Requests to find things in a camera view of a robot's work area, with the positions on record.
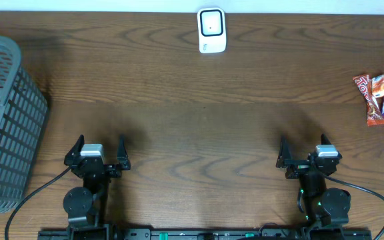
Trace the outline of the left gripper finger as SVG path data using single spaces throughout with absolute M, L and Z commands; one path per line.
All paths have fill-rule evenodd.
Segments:
M 68 152 L 69 157 L 77 157 L 81 155 L 82 147 L 84 146 L 84 136 L 80 135 L 74 146 Z
M 119 138 L 119 144 L 117 148 L 117 160 L 120 164 L 128 163 L 128 154 L 125 149 L 124 137 L 122 135 Z

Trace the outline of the orange chocolate bar wrapper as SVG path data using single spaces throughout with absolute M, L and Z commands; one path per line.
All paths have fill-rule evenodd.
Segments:
M 367 104 L 367 126 L 384 125 L 384 118 L 378 103 L 372 94 L 372 85 L 368 75 L 358 75 L 353 78 L 360 93 L 364 96 Z

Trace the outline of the orange Kleenex tissue pack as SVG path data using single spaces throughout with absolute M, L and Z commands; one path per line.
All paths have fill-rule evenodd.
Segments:
M 384 97 L 384 74 L 372 78 L 371 88 L 375 98 Z

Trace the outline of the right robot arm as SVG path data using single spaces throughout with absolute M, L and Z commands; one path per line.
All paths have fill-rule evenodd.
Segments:
M 286 138 L 281 138 L 276 167 L 287 179 L 298 179 L 297 206 L 307 223 L 297 230 L 300 239 L 344 239 L 342 226 L 349 222 L 351 196 L 346 190 L 328 188 L 325 180 L 342 159 L 325 135 L 306 159 L 294 159 Z

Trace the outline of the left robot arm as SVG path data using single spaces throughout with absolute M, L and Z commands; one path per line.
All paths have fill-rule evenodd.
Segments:
M 68 191 L 63 208 L 68 214 L 69 239 L 123 239 L 122 231 L 104 220 L 109 184 L 131 168 L 124 139 L 119 139 L 117 163 L 104 163 L 103 146 L 86 144 L 83 135 L 66 154 L 64 164 L 83 180 L 81 187 Z

